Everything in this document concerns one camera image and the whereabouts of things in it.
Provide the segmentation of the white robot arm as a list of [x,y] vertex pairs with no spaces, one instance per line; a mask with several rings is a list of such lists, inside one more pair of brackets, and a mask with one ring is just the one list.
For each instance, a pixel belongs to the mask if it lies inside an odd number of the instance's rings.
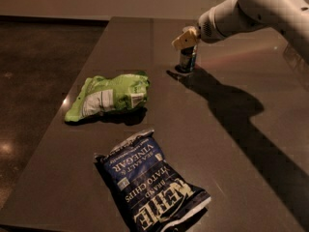
[[309,62],[309,4],[305,0],[225,0],[203,13],[172,41],[176,50],[213,44],[238,33],[270,27]]

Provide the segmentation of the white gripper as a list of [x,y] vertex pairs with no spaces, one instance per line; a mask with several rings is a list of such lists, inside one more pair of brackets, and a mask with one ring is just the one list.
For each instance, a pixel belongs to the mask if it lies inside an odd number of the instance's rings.
[[197,26],[183,28],[183,32],[172,41],[176,50],[195,46],[199,39],[213,44],[238,33],[254,32],[265,27],[261,23],[266,11],[262,0],[225,0],[203,13]]

